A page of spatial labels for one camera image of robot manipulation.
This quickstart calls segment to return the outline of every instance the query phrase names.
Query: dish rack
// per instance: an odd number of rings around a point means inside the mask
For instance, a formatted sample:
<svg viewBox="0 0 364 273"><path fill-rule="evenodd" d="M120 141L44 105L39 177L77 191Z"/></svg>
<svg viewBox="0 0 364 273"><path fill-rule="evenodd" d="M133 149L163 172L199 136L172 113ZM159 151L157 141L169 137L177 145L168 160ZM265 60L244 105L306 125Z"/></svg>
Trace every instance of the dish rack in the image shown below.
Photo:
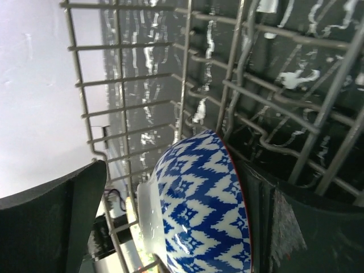
<svg viewBox="0 0 364 273"><path fill-rule="evenodd" d="M351 43L341 42L338 40L332 39L319 39L314 36L304 35L302 33L291 31L285 29L283 27L272 27L264 24L256 24L255 16L257 14L257 9L259 8L259 0L251 1L250 6L245 4L244 0L239 2L237 17L229 18L227 16L219 16L216 14L204 14L200 11L193 10L193 1L187 0L187 8L179 8L174 6L167 6L162 4L157 5L121 5L118 1L114 0L113 3L98 3L98 4L88 4L88 3L70 3L70 1L65 0L60 4L62 8L65 9L65 16L67 19L68 27L69 27L69 36L71 40L71 46L68 48L72 54L75 62L76 75L77 75L77 84L76 87L80 90L80 97L83 107L83 115L82 117L85 119L86 131L88 135L88 143L90 144L90 148L92 153L97 157L101 157L107 164L109 165L111 162L115 162L118 160L125 160L125 169L126 174L124 176L118 177L116 179L110 178L110 170L108 169L109 174L109 183L112 183L115 180L123 180L127 181L127 189L128 194L131 198L133 210L136 213L136 221L131 222L127 225L118 227L117 229L114 227L113 220L110 216L108 204L105 196L102 198L102 203L105 208L105 217L107 220L107 224L109 225L109 232L112 238L115 250L119 257L123 272L128 272L128 268L126 266L125 258L123 253L121 252L121 248L119 246L119 240L116 236L116 233L120 230L128 229L129 227L138 223L138 213L137 213L137 204L135 201L135 193L133 190L133 177L136 175L140 175L142 173L150 173L154 166L149 166L148 168L138 170L136 172L131 171L131 165L129 162L129 158L131 156L140 155L145 152L150 152L153 150L160 150L168 147L171 143L166 143L162 146L148 148L146 150L142 150L139 152L130 152L129 145L129 136L136 133L142 133L144 131L150 131L160 127L161 125L154 127L146 127L139 130L130 131L127 126L127 115L126 112L132 109L139 109L144 107L153 107L156 105L162 104L173 104L174 107L178 109L179 115L176 123L163 124L162 126L169 126L171 130L176 133L176 139L182 139L188 137L184 132L185 128L196 128L200 127L202 129L210 129L216 130L216 132L222 134L224 133L224 141L227 143L230 151L239 159L248 160L237 148L230 144L229 138L234 127L234 121L238 121L242 124L253 129L256 134L259 136L259 144L272 152L291 155L292 158L296 159L296 163L293 167L293 170L289 176L288 182L291 184L296 184L299 176L301 175L305 166L309 166L314 169L316 172L322 174L321 180L318 182L315 192L318 195L324 195L328 190L332 183L335 183L337 186L342 188L343 190L350 193L354 196L354 205L364 206L364 191L355 188L348 182L344 181L340 177L337 176L337 172L340 167L343 165L346 160L350 150L354 147L355 142L360 137L362 129L364 127L364 105L361 107L361 110L358 112L356 118L348 117L342 114L339 111L333 110L333 106L336 103L336 99L341 91L341 87L346 79L347 74L349 73L351 67L353 66L355 60L359 58L360 54L363 53L363 41L364 41L364 18L361 19L361 22L358 23L355 35L351 41ZM111 10L114 16L115 22L115 36L117 42L115 44L109 45L85 45L78 46L76 42L75 35L75 26L73 23L73 15L72 10L74 9L96 9L96 10ZM133 44L125 44L122 43L122 37L120 34L120 30L122 28L119 23L119 11L121 10L136 10L136 11L171 11L177 14L183 14L186 16L184 31L184 44L177 43L175 41L166 41L166 42L155 42L155 43L133 43ZM247 18L244 20L243 12L247 11ZM190 39L193 35L195 35L195 30L192 28L191 21L200 20L210 22L211 20L218 24L226 24L227 26L231 26L234 28L233 38L231 43L229 42L230 47L230 56L229 61L224 63L219 59L202 57L199 51L194 50L190 47ZM246 45L242 50L240 56L238 53L238 43L241 39L242 30L245 30L247 33L246 36ZM249 53L252 50L254 35L257 31L263 31L272 36L282 36L285 37L297 44L305 45L314 45L317 47L324 47L330 49L338 49L345 52L344 58L342 58L341 62L337 67L336 76L333 82L330 85L330 88L327 91L326 97L322 103L322 105L316 104L314 102L307 102L304 100L294 100L282 95L282 87L271 83L267 80L262 79L261 77L257 77L252 73L249 73L245 70L245 65L247 59L249 58ZM182 75L179 76L175 73L160 73L160 74L150 74L150 75L141 75L135 77L125 77L123 75L123 70L121 69L122 64L122 50L126 48L146 48L146 47L174 47L183 51L183 60L182 60ZM84 81L82 79L82 71L80 65L80 51L91 51L91 50L115 50L117 52L118 57L118 77L111 80L103 80L103 81ZM198 63L210 64L212 66L217 66L226 71L225 79L222 81L224 88L222 90L221 98L216 99L213 96L208 94L204 94L198 92L198 88L200 86L196 85L194 82L188 80L188 63L193 60ZM129 81L136 80L147 80L152 78L162 78L162 77L173 77L174 79L181 82L181 96L180 101L174 100L165 100L165 101L157 101L157 102L147 102L141 105L133 105L126 106L123 98L125 97L125 89L124 84ZM260 85L267 90L269 90L272 94L270 98L266 98L256 94L249 89L243 87L244 81L250 81L257 85ZM87 86L96 86L96 85L105 85L105 84L118 84L121 91L121 104L116 109L110 109L105 111L98 112L89 112L88 102L86 99L86 91L85 88ZM245 115L238 113L235 108L240 96L245 96L250 98L260 104L264 105L265 109L271 108L285 116L287 119L291 119L295 121L300 126L305 128L308 132L308 136L304 141L303 148L301 151L296 151L291 148L279 147L273 144L270 144L268 138L268 132L259 125L258 122L254 122L251 119L247 118ZM217 114L217 120L213 127L204 125L201 122L195 122L193 117L194 113L189 111L186 107L187 98L198 98L200 100L209 101L211 104L216 105L219 108L219 112ZM309 109L310 111L316 112L316 118L314 122L310 122L302 116L298 115L292 110L287 109L288 107L295 107L296 109ZM117 135L109 135L102 138L95 138L92 133L90 119L93 117L97 117L100 115L108 115L119 113L121 117L121 128L122 133ZM322 128L325 125L325 122L328 119L333 119L338 123L341 123L347 126L348 132L344 137L344 141L341 143L338 148L333 160L331 161L329 167L325 169L321 165L317 164L315 161L309 158L310 153L312 152L312 148L317 142L317 139L322 132ZM107 140L121 138L123 143L123 154L117 158L109 158L104 152L98 151L95 148L95 143L104 142ZM140 268L136 272L144 272L151 267L154 267L160 263L158 257L155 257L155 261L151 264Z"/></svg>

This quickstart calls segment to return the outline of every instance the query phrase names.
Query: wire grid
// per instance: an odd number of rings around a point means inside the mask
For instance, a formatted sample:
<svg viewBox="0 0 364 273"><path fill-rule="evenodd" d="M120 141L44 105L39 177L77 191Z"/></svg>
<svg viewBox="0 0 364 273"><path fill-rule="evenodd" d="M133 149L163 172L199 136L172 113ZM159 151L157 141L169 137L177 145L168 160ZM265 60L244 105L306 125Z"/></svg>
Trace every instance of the wire grid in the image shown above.
<svg viewBox="0 0 364 273"><path fill-rule="evenodd" d="M76 68L76 74L77 74L77 84L76 87L80 89L80 97L83 107L83 115L82 117L85 119L86 123L86 130L88 135L88 143L90 144L90 148L92 153L94 153L97 156L100 156L103 158L105 162L107 162L107 173L109 175L109 183L112 183L116 180L127 180L127 188L129 192L129 196L131 197L131 202L133 205L134 211L137 213L136 210L136 203L134 198L134 192L132 190L132 178L133 176L142 174L142 173L150 173L154 166L148 167L146 169L131 172L130 168L130 162L128 161L129 158L135 155L140 155L144 152L150 152L153 150L159 150L161 148L166 148L170 145L170 143L166 143L161 146L144 149L139 152L130 153L129 151L129 144L128 144L128 136L137 134L137 133L143 133L145 131L150 131L153 129L158 129L162 127L169 126L172 130L178 132L178 139L181 140L182 138L185 138L186 136L183 134L183 127L184 123L186 126L189 127L202 127L207 129L204 125L193 123L192 122L192 116L193 114L190 113L185 108L185 98L186 96L196 97L196 98L204 98L206 100L209 100L211 103L217 105L220 110L218 113L218 121L217 126L215 128L216 132L221 133L222 130L222 124L224 121L225 113L227 111L228 118L227 118L227 131L224 135L224 140L227 143L229 140L229 136L231 134L232 128L234 126L234 120L238 119L242 123L250 126L252 129L254 129L256 132L260 134L260 144L266 148L269 151L278 152L282 154L288 154L291 156L294 156L297 158L297 162L295 164L295 167L288 179L289 183L295 184L297 182L297 179L299 178L303 167L307 164L311 168L313 168L318 173L322 174L323 177L321 181L318 183L318 186L316 188L316 193L318 195L323 195L328 187L330 186L331 182L336 183L339 187L346 190L347 192L351 193L355 197L354 205L358 206L364 206L364 192L360 192L358 189L351 186L349 183L343 181L339 177L336 176L338 170L344 163L346 157L349 154L349 151L353 148L356 140L360 136L363 127L364 127L364 105L362 106L361 111L357 115L356 119L352 119L350 117L347 117L341 113L338 113L336 111L333 111L333 105L336 101L336 98L340 92L340 88L342 84L344 83L346 75L349 73L351 66L353 65L355 59L358 57L359 54L363 53L362 44L364 42L364 17L362 18L357 31L354 35L354 38L351 43L346 42L340 42L335 40L329 40L329 39L318 39L313 37L307 37L303 36L302 34L290 30L285 30L283 28L278 27L271 27L271 26L265 26L263 24L255 24L255 13L257 11L257 7L259 4L259 0L253 0L250 7L244 6L244 0L240 1L239 9L237 13L236 19L228 18L225 16L218 16L218 15L208 15L203 14L199 11L192 10L193 8L193 0L188 0L188 8L182 9L182 8L175 8L173 6L163 6L163 5L157 5L157 6L138 6L138 5L119 5L117 0L114 0L113 4L105 4L105 3L99 3L99 4L87 4L87 3L69 3L69 0L65 0L60 4L62 8L65 9L65 14L67 18L67 24L69 27L69 36L71 40L71 46L68 48L73 53L73 59L75 62L75 68ZM249 8L248 18L247 21L243 21L243 9ZM115 29L116 29L116 37L117 37L117 44L113 45L87 45L87 46L77 46L76 43L76 36L75 36L75 27L73 24L73 18L72 18L72 9L99 9L99 10L114 10L114 21L115 21ZM187 16L186 25L185 25L185 43L184 45L175 43L173 41L170 42L157 42L157 43L134 43L134 44L125 44L121 41L121 35L120 35L120 23L119 23L119 10L153 10L153 11L174 11L176 13L185 14ZM215 22L229 24L234 26L234 35L233 40L231 43L231 49L230 49L230 56L228 63L223 63L219 60L216 60L214 58L207 59L200 56L200 52L194 49L191 49L189 46L189 40L190 35L193 35L193 31L191 31L191 20L192 18L197 20L205 20L210 21L213 20ZM237 57L237 48L238 48L238 41L241 36L241 29L246 28L247 30L247 46L243 49L241 56L239 57L239 62L237 67L235 67L235 60ZM251 50L252 46L252 40L255 31L265 31L270 32L275 35L280 35L286 38L291 39L292 41L296 42L297 44L310 44L315 45L319 47L326 47L326 48L333 48L333 49L339 49L342 51L345 51L345 57L342 60L341 66L339 67L336 77L334 81L332 82L326 98L322 105L314 104L311 102L305 102L305 101L299 101L299 100L293 100L290 98L287 98L280 94L281 88L279 86L276 86L270 82L267 82L265 80L262 80L259 77L255 77L248 72L244 71L244 66L247 61L249 52ZM145 75L145 76L137 76L137 77L123 77L121 64L122 64L122 49L123 48L145 48L145 47L175 47L179 48L184 51L184 57L183 57L183 71L182 71L182 77L180 77L177 74L173 73L164 73L164 74L155 74L155 75ZM81 66L80 66L80 58L78 53L80 51L89 51L89 50L105 50L105 49L117 49L118 50L118 78L112 79L112 80L102 80L102 81L89 81L85 82L82 79L82 73L81 73ZM196 86L194 83L187 80L187 68L188 68L188 61L189 58L196 62L200 63L211 63L212 65L216 65L220 68L224 68L226 70L226 76L225 80L223 80L224 89L222 93L221 100L217 100L213 98L212 96L208 95L202 95L196 92L197 88L199 86ZM237 83L233 83L231 81L233 74L237 75ZM164 101L157 101L152 103L146 103L141 105L134 105L134 106L125 106L122 101L122 106L117 109L110 109L105 111L98 111L90 113L88 110L88 102L85 97L85 87L87 86L95 86L95 85L104 85L104 84L120 84L120 89L122 92L122 100L125 96L124 94L124 88L123 84L127 81L135 81L135 80L145 80L149 78L161 78L161 77L173 77L179 81L181 81L181 100L179 102L173 101L173 100L164 100ZM285 104L288 106L296 106L296 107L304 107L312 109L313 111L316 111L318 113L316 120L314 123L310 123L308 121L305 121L302 117L296 115L295 113L288 111L287 109L279 106L276 104L273 100L267 100L245 88L242 87L242 83L245 80L252 81L256 84L259 84L262 87L267 88L270 91L273 91L274 93L274 99L281 104ZM231 99L230 105L228 106L228 100L229 100L229 92L230 90L233 91L233 97ZM265 131L262 127L260 127L258 124L254 123L253 121L247 119L246 117L238 114L235 111L235 107L237 104L237 101L239 99L239 96L243 94L244 96L248 96L257 102L260 102L268 107L273 108L274 110L282 113L288 118L291 118L292 120L296 121L298 124L302 125L309 131L309 136L305 141L304 147L301 152L284 148L284 147L278 147L274 146L268 143L266 140L268 137L268 132ZM134 131L128 131L127 129L127 119L126 119L126 111L137 109L137 108L143 108L148 106L155 106L155 105L162 105L162 104L173 104L175 107L177 107L180 110L180 122L178 128L176 128L173 124L162 124L157 126L151 126L139 130ZM111 135L111 136L105 136L103 138L93 138L91 126L90 126L90 118L96 117L99 115L105 115L105 114L111 114L111 113L121 113L122 118L122 130L123 133L117 134L117 135ZM318 138L318 135L321 133L322 126L328 119L328 117L331 117L333 120L340 122L344 125L347 125L350 127L350 130L348 131L344 141L342 142L340 148L338 149L334 159L332 160L330 166L328 169L322 168L322 166L318 165L314 161L310 160L309 154L312 151L313 145L316 143L316 140ZM95 149L95 143L102 142L106 140L111 140L115 138L122 138L123 142L123 155L117 158L109 159L108 156L102 152L97 151ZM239 158L243 160L247 160L239 151L234 149L234 147L227 144L227 146L230 148L230 150L235 153ZM126 160L126 172L127 175L117 177L115 179L110 179L110 170L109 170L109 163L115 162L117 160ZM115 250L118 254L123 272L129 272L126 262L124 259L124 256L121 252L120 246L119 246L119 239L116 236L116 233L127 229L135 224L138 223L138 215L136 215L136 221L129 223L127 225L115 228L113 224L113 220L111 219L109 209L107 207L107 202L105 196L102 197L102 203L105 208L105 216L107 220L107 224L109 225L110 230L110 236L113 241ZM155 257L155 262L140 268L139 270L135 271L137 272L144 272L148 270L151 267L156 266L160 263L160 259L158 257Z"/></svg>

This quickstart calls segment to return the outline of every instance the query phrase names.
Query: bowl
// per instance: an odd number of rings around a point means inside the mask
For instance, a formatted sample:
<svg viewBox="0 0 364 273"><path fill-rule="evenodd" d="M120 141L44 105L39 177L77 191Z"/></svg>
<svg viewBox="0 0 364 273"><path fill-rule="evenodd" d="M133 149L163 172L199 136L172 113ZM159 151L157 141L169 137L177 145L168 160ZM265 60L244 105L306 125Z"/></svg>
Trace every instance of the bowl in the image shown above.
<svg viewBox="0 0 364 273"><path fill-rule="evenodd" d="M251 272L241 185L214 131L165 151L138 186L138 211L146 251L171 272Z"/></svg>

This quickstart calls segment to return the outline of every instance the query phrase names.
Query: patterned bowl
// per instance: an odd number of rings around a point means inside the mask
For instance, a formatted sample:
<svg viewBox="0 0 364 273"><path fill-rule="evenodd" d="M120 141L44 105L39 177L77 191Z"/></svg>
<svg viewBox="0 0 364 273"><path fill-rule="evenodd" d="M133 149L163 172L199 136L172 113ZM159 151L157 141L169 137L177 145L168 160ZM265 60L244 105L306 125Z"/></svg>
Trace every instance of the patterned bowl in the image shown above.
<svg viewBox="0 0 364 273"><path fill-rule="evenodd" d="M138 187L144 247L171 272L251 272L249 225L234 165L211 130L171 146Z"/></svg>

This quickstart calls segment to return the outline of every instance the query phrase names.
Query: white wall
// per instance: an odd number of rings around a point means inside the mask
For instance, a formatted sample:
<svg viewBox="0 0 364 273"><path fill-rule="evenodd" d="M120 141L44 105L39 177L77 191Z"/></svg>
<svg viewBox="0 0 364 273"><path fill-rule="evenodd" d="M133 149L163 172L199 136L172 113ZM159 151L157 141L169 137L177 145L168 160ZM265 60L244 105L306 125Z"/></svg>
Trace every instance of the white wall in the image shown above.
<svg viewBox="0 0 364 273"><path fill-rule="evenodd" d="M92 158L59 2L1 0L0 198L65 175ZM80 43L99 44L98 11L75 16ZM104 77L101 51L82 55L82 64L86 80ZM106 108L103 86L87 91L91 110ZM93 124L105 125L107 119Z"/></svg>

